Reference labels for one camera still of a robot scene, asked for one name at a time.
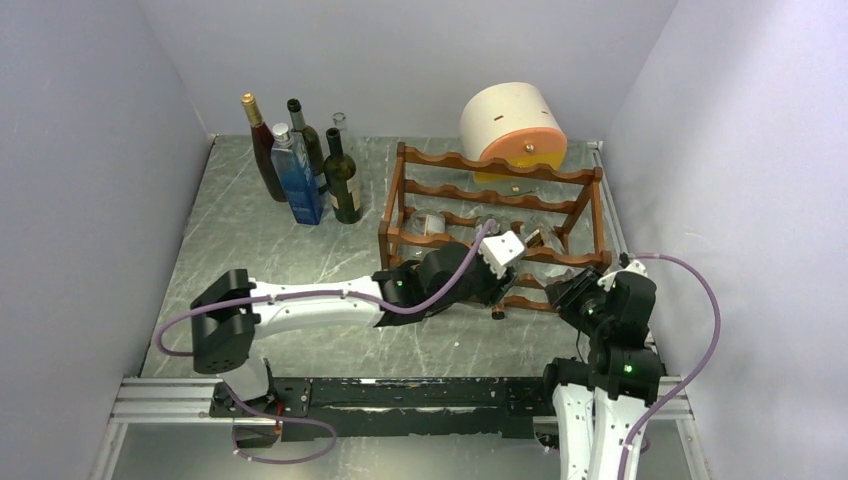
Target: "green wine bottle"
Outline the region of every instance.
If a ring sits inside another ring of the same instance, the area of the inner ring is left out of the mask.
[[[312,173],[315,175],[318,193],[323,197],[327,192],[327,182],[324,180],[324,152],[321,150],[321,139],[318,138],[318,132],[307,125],[306,120],[303,119],[303,109],[298,99],[290,99],[286,106],[292,116],[293,130],[303,135],[306,155],[309,157],[309,166],[312,167]]]
[[[330,186],[333,212],[342,223],[356,223],[362,218],[362,188],[356,162],[344,153],[338,128],[327,130],[330,156],[324,161],[324,175]]]

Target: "brown bottle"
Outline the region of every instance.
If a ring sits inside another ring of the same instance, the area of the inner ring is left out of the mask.
[[[278,202],[285,202],[286,193],[280,184],[277,171],[274,170],[274,164],[271,163],[271,147],[274,146],[274,136],[271,135],[268,125],[265,125],[265,120],[259,113],[259,107],[256,106],[256,97],[252,93],[242,95],[241,104],[247,114],[247,120],[250,122],[253,156],[256,157],[256,165],[259,167],[259,173],[262,174],[262,180],[265,181],[265,187],[268,188],[271,198]]]

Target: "blue bottle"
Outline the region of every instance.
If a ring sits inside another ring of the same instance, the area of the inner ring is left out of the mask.
[[[280,177],[295,220],[305,225],[318,225],[324,214],[324,202],[309,166],[303,136],[289,131],[285,123],[274,125],[271,133],[274,134],[271,162]]]

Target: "cable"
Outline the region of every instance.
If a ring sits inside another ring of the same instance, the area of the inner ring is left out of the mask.
[[[273,459],[273,458],[254,457],[253,455],[248,455],[247,453],[244,453],[238,447],[238,442],[236,441],[236,429],[234,428],[233,433],[231,435],[231,438],[233,440],[233,454],[234,455],[238,455],[239,457],[241,457],[241,458],[243,458],[243,459],[245,459],[249,462],[268,463],[268,464],[271,464],[271,465],[293,465],[293,464],[296,464],[296,463],[304,463],[304,462],[308,462],[310,460],[315,460],[318,457],[322,457],[322,456],[326,455],[330,450],[332,450],[333,447],[336,446],[336,442],[339,439],[339,434],[338,434],[338,432],[336,432],[336,429],[333,428],[333,426],[330,425],[329,423],[325,423],[325,422],[322,422],[320,420],[313,420],[311,418],[282,417],[282,416],[279,416],[279,415],[271,415],[269,413],[260,412],[259,410],[256,410],[255,408],[246,404],[244,401],[242,401],[242,399],[238,398],[236,396],[236,393],[233,392],[233,390],[230,388],[229,385],[226,384],[226,382],[224,383],[224,386],[227,388],[227,391],[230,393],[230,397],[233,399],[234,402],[236,402],[236,405],[238,405],[245,412],[247,412],[247,413],[249,413],[253,416],[268,418],[268,419],[274,420],[274,421],[279,422],[279,423],[298,423],[298,424],[301,424],[301,425],[312,425],[312,426],[315,426],[315,427],[321,427],[324,430],[330,432],[330,444],[327,445],[326,447],[324,447],[323,449],[321,449],[321,450],[319,450],[315,453],[306,455],[305,457],[301,457],[301,458],[277,460],[277,459]]]
[[[577,348],[577,357],[580,358],[581,363],[586,363],[586,360],[583,360],[583,352],[580,351],[580,335],[583,333],[583,330],[577,330],[577,340],[574,341],[574,347]]]
[[[697,377],[698,374],[701,373],[701,370],[704,369],[704,367],[707,365],[707,362],[709,362],[710,358],[713,356],[716,346],[718,345],[718,337],[721,334],[721,310],[718,307],[718,300],[716,299],[715,293],[710,287],[710,284],[707,282],[707,279],[705,279],[703,275],[700,274],[700,272],[695,270],[695,267],[689,265],[683,260],[680,260],[679,258],[672,257],[670,255],[663,255],[660,253],[637,253],[631,255],[631,258],[666,260],[680,265],[681,267],[688,270],[689,273],[694,275],[695,278],[698,279],[698,282],[701,283],[701,286],[704,287],[704,290],[707,292],[707,296],[710,297],[710,303],[712,304],[713,313],[715,314],[715,329],[713,330],[713,338],[712,340],[710,340],[710,346],[707,347],[707,351],[706,353],[704,353],[704,356],[703,358],[701,358],[701,361],[698,362],[698,365],[695,366],[692,372],[687,375],[682,382],[680,382],[677,386],[669,390],[669,392],[666,393],[657,402],[655,402],[651,406],[651,408],[649,408],[648,411],[645,412],[644,415],[639,417],[639,420],[637,420],[636,423],[633,424],[633,428],[631,428],[630,432],[627,433],[627,437],[624,440],[624,448],[621,450],[621,461],[618,464],[618,480],[624,480],[625,470],[627,470],[627,457],[630,455],[630,449],[633,448],[633,439],[636,438],[636,434],[639,432],[639,429],[641,429],[645,425],[645,423],[648,422],[648,419],[651,418],[651,416],[653,416],[655,413],[657,413],[657,411],[662,408],[663,405],[668,403],[669,400],[674,398],[675,395],[677,395],[678,393],[680,393],[681,390],[686,388],[686,386],[689,385],[689,383],[691,383],[692,380],[694,380],[695,377]]]
[[[180,352],[177,350],[171,350],[166,347],[162,343],[162,336],[168,331],[169,328],[173,327],[177,323],[193,317],[195,315],[202,315],[204,313],[214,312],[215,310],[220,310],[223,308],[232,308],[232,307],[241,307],[244,305],[250,305],[253,303],[272,303],[272,302],[282,302],[286,300],[295,300],[298,298],[308,298],[308,297],[336,297],[336,296],[351,296],[354,298],[360,298],[362,300],[367,300],[369,302],[376,303],[383,310],[388,310],[394,313],[400,313],[402,315],[411,315],[414,313],[418,313],[422,310],[426,310],[431,307],[434,303],[439,301],[445,294],[459,282],[459,278],[465,271],[468,269],[468,266],[471,265],[471,261],[474,260],[474,255],[477,254],[477,251],[480,250],[480,244],[483,243],[483,239],[486,237],[486,233],[497,225],[497,222],[493,219],[489,219],[483,225],[483,228],[477,232],[477,237],[474,239],[474,244],[471,245],[471,248],[468,250],[468,253],[465,255],[465,258],[462,260],[462,263],[459,264],[459,267],[453,273],[451,278],[445,283],[442,288],[440,288],[436,293],[434,293],[430,298],[424,300],[423,302],[415,305],[413,307],[398,307],[396,305],[392,305],[391,303],[383,300],[382,298],[375,297],[373,295],[369,295],[367,293],[361,293],[356,291],[344,291],[344,290],[312,290],[306,292],[296,292],[296,293],[281,293],[274,297],[271,295],[265,295],[262,297],[246,297],[246,298],[237,298],[234,300],[226,300],[223,302],[211,303],[209,305],[204,305],[202,307],[194,308],[185,313],[177,315],[176,317],[168,320],[159,330],[156,331],[154,335],[154,343],[156,344],[156,348],[159,349],[160,352],[165,355],[170,355],[172,357],[190,357],[192,356],[192,352]]]

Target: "gray wall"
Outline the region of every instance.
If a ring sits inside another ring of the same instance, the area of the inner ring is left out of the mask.
[[[490,85],[529,81],[569,138],[599,139],[675,0],[140,0],[215,133],[245,133],[239,96],[271,121],[296,96],[326,127],[339,110],[372,135],[457,136]]]
[[[131,0],[0,1],[0,478],[88,475],[209,139]]]
[[[722,304],[690,388],[716,479],[848,478],[846,24],[839,0],[681,1],[606,138],[629,247],[691,260]],[[649,267],[687,373],[708,302]]]

